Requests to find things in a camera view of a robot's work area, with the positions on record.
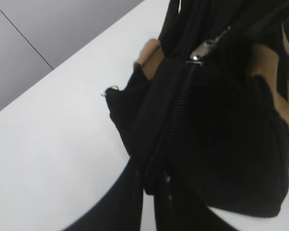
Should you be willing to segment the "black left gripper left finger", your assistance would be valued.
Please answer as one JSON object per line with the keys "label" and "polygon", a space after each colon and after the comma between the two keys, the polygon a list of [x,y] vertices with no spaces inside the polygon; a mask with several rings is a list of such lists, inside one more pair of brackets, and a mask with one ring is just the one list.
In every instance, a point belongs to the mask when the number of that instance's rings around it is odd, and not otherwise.
{"label": "black left gripper left finger", "polygon": [[139,231],[143,187],[139,166],[130,159],[122,174],[102,199],[68,231]]}

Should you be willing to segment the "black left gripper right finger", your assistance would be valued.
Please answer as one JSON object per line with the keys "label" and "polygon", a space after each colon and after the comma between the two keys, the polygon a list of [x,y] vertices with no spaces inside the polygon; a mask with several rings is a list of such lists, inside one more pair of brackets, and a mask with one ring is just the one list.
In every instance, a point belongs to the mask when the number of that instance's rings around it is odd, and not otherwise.
{"label": "black left gripper right finger", "polygon": [[231,226],[220,219],[197,198],[188,204],[168,192],[154,196],[155,221],[158,231],[230,231]]}

